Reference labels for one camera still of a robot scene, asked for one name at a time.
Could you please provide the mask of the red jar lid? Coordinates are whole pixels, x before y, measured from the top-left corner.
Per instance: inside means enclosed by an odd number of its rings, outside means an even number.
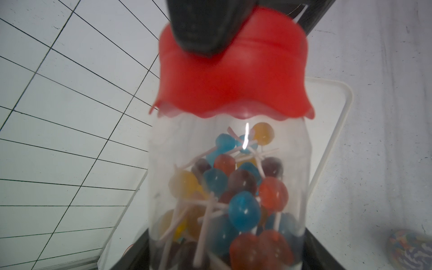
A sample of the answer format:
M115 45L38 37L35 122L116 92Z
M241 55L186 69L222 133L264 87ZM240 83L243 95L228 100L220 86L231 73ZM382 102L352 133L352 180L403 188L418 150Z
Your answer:
M160 84L153 108L160 117L313 119L305 88L307 56L302 27L265 7L254 9L231 44L210 58L183 51L168 25L159 40Z

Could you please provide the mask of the clear lollipop jar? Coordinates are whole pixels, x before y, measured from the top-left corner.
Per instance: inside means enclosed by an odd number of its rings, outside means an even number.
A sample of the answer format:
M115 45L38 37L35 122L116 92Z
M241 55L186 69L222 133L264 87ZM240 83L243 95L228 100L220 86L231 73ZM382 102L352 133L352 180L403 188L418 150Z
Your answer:
M305 120L160 116L150 141L152 270L300 270Z

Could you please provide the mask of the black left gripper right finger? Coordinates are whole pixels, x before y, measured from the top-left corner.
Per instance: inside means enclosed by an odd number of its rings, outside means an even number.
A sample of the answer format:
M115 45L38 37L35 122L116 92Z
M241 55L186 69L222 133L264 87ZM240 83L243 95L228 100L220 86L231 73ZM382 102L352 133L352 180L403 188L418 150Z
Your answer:
M345 270L307 228L304 234L303 270Z

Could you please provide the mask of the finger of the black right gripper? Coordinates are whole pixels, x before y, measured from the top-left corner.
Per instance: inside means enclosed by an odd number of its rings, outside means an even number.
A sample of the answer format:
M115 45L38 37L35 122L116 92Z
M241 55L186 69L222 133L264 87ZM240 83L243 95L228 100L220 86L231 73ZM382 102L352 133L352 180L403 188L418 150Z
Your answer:
M301 4L305 5L305 9L297 24L301 26L306 35L309 35L334 2L335 0L300 1Z
M186 52L212 57L224 51L258 5L250 0L168 0L176 43Z

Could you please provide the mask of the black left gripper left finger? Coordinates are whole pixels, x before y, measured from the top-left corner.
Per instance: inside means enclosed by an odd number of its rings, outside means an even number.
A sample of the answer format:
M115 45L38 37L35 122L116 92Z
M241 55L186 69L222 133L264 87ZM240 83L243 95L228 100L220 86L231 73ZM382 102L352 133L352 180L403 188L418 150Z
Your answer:
M111 267L111 270L149 270L150 269L150 238L147 229L138 240L131 245L125 255Z

